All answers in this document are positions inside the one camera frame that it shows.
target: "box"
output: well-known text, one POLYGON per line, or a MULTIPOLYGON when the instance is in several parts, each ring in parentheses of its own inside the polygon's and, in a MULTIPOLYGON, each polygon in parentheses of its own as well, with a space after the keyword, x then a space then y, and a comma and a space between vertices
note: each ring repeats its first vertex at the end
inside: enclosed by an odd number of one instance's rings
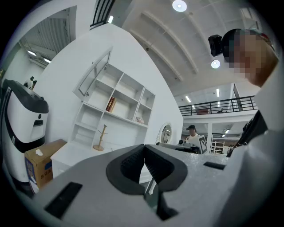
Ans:
POLYGON ((25 152, 26 170, 34 193, 53 179, 50 157, 65 144, 60 139, 25 152))

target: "wooden jewelry tree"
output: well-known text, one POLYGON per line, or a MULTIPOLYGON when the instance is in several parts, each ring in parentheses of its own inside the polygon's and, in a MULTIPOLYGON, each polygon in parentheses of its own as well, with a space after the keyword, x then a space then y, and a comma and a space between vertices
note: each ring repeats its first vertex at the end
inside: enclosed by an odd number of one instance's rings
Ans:
POLYGON ((101 131, 99 131, 102 135, 101 135, 101 139, 99 140, 99 145, 94 145, 93 146, 93 148, 94 149, 96 149, 96 150, 98 150, 98 151, 103 151, 103 147, 101 146, 101 143, 102 143, 102 141, 103 141, 103 135, 105 135, 105 134, 107 134, 107 133, 105 133, 105 129, 106 129, 106 125, 104 125, 104 127, 103 127, 103 132, 101 132, 101 131))

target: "stack of books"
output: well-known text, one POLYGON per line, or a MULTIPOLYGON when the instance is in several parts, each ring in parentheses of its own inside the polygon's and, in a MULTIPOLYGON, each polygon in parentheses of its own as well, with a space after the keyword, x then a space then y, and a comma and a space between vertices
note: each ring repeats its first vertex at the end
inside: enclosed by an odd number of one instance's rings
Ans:
POLYGON ((111 97, 110 98, 110 101, 108 102, 108 104, 107 104, 107 107, 106 107, 106 111, 108 111, 108 112, 112 112, 112 110, 114 109, 114 106, 115 106, 115 104, 116 104, 116 98, 115 97, 111 97))

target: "open cabinet door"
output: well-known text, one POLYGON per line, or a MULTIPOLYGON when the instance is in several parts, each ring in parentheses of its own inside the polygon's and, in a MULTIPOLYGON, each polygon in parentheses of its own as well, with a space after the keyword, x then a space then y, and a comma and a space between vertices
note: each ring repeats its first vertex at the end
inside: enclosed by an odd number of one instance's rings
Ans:
POLYGON ((85 101, 89 88, 100 71, 109 63, 111 51, 112 47, 108 48, 95 62, 92 62, 92 65, 74 88, 74 94, 82 101, 85 101))

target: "black metal railing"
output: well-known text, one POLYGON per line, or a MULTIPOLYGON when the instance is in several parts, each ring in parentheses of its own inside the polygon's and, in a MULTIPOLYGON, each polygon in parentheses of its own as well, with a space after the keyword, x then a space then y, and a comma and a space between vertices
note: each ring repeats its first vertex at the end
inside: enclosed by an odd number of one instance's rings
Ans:
POLYGON ((98 0, 95 10, 93 23, 90 25, 91 28, 98 27, 107 23, 107 18, 110 14, 110 10, 115 0, 98 0))
POLYGON ((179 106, 183 116, 203 115, 203 114, 223 114, 230 112, 240 112, 248 110, 258 110, 253 100, 254 96, 218 100, 214 102, 204 102, 199 104, 179 106))

